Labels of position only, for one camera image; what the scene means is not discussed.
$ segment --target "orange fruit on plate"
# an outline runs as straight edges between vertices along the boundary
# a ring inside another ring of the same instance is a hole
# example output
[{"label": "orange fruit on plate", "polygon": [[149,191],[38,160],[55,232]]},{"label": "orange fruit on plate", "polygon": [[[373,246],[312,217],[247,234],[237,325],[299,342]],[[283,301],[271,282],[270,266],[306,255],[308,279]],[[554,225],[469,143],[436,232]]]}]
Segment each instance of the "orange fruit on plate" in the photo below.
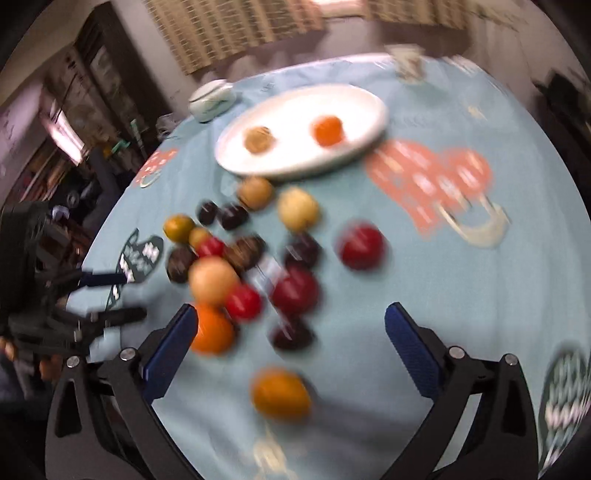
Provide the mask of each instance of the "orange fruit on plate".
[{"label": "orange fruit on plate", "polygon": [[312,134],[321,147],[332,147],[345,139],[343,122],[334,115],[316,120],[312,126]]}]

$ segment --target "red apple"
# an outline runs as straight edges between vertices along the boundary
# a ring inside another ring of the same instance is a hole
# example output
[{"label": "red apple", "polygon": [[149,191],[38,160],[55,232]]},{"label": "red apple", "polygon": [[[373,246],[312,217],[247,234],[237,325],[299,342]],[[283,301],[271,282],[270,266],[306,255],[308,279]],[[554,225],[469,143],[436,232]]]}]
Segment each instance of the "red apple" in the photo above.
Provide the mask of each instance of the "red apple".
[{"label": "red apple", "polygon": [[301,267],[290,267],[271,293],[271,303],[293,318],[313,309],[319,297],[320,286],[314,275]]},{"label": "red apple", "polygon": [[197,249],[197,256],[199,258],[204,257],[221,257],[223,250],[226,248],[226,244],[215,236],[209,237],[205,240]]},{"label": "red apple", "polygon": [[228,295],[226,311],[232,320],[249,322],[254,320],[262,310],[261,295],[250,285],[237,285]]},{"label": "red apple", "polygon": [[384,258],[386,245],[382,233],[371,223],[353,225],[341,236],[338,253],[352,270],[370,270]]}]

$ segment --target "person's hand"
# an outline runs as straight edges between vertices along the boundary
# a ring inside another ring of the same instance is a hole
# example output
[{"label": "person's hand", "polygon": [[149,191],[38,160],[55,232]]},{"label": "person's hand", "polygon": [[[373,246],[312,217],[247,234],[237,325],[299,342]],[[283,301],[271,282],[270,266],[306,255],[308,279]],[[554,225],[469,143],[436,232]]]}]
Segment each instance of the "person's hand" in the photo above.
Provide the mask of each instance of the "person's hand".
[{"label": "person's hand", "polygon": [[[4,337],[0,337],[0,353],[4,353],[6,358],[14,362],[18,358],[18,349]],[[51,358],[44,358],[39,362],[39,372],[41,379],[46,382],[53,382],[60,378],[61,367],[63,365],[61,355],[52,355]]]}]

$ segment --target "round table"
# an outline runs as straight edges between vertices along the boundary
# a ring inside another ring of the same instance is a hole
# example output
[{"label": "round table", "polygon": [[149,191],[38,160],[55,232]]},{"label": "round table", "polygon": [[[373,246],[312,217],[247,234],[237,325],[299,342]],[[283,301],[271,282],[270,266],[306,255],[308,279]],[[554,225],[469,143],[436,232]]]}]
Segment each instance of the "round table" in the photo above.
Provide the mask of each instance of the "round table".
[{"label": "round table", "polygon": [[[324,214],[312,231],[325,252],[317,269],[323,302],[307,318],[316,345],[278,355],[267,339],[277,314],[267,306],[260,321],[242,329],[230,355],[189,352],[167,395],[153,405],[206,479],[380,478],[432,405],[419,396],[384,332],[384,312],[394,301],[446,345],[461,345],[475,358],[519,357],[539,412],[541,467],[560,453],[589,408],[591,228],[576,186],[540,127],[494,79],[461,59],[426,59],[425,71],[425,82],[409,85],[386,56],[373,56],[241,80],[235,84],[240,100],[229,111],[209,124],[187,119],[163,142],[140,172],[147,176],[127,188],[96,237],[84,267],[124,265],[138,284],[81,291],[69,307],[100,309],[108,301],[109,307],[139,303],[148,309],[144,322],[109,330],[95,342],[91,359],[99,361],[139,346],[191,300],[187,286],[166,276],[173,245],[162,225],[174,213],[194,217],[203,199],[219,205],[235,199],[237,179],[216,164],[216,140],[231,120],[272,95],[350,83],[389,107],[387,138],[419,142],[435,153],[469,148],[491,168],[487,195],[511,220],[494,249],[469,245],[445,223],[428,238],[420,234],[370,180],[363,160],[295,182],[318,199]],[[335,254],[339,232],[355,218],[373,222],[388,239],[388,260],[377,272],[352,273]],[[232,238],[219,225],[212,230]],[[288,240],[275,204],[253,214],[239,234],[248,232],[260,234],[275,256]],[[300,371],[314,385],[321,400],[308,423],[288,427],[254,411],[249,383],[269,365]],[[440,465],[457,455],[476,405],[470,401]],[[282,454],[270,468],[261,449],[273,447]]]}]

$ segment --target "small yellow fruit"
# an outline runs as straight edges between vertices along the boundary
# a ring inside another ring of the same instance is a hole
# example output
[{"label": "small yellow fruit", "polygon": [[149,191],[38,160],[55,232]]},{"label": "small yellow fruit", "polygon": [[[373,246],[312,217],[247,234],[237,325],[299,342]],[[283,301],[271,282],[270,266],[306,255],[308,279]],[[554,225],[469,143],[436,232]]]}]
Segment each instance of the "small yellow fruit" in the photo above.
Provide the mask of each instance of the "small yellow fruit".
[{"label": "small yellow fruit", "polygon": [[275,195],[273,185],[262,177],[244,179],[236,192],[240,203],[249,210],[262,210],[269,205],[273,195]]},{"label": "small yellow fruit", "polygon": [[179,213],[170,216],[164,222],[162,230],[164,234],[173,242],[186,244],[189,241],[189,234],[195,228],[195,222],[187,215]]},{"label": "small yellow fruit", "polygon": [[320,206],[316,199],[297,187],[279,196],[277,211],[285,227],[294,233],[305,232],[320,219]]},{"label": "small yellow fruit", "polygon": [[254,378],[251,400],[260,414],[275,420],[303,420],[312,408],[300,377],[282,368],[265,369]]},{"label": "small yellow fruit", "polygon": [[197,251],[199,245],[205,240],[211,237],[211,232],[202,226],[196,226],[191,233],[189,233],[189,245],[193,247],[193,250]]}]

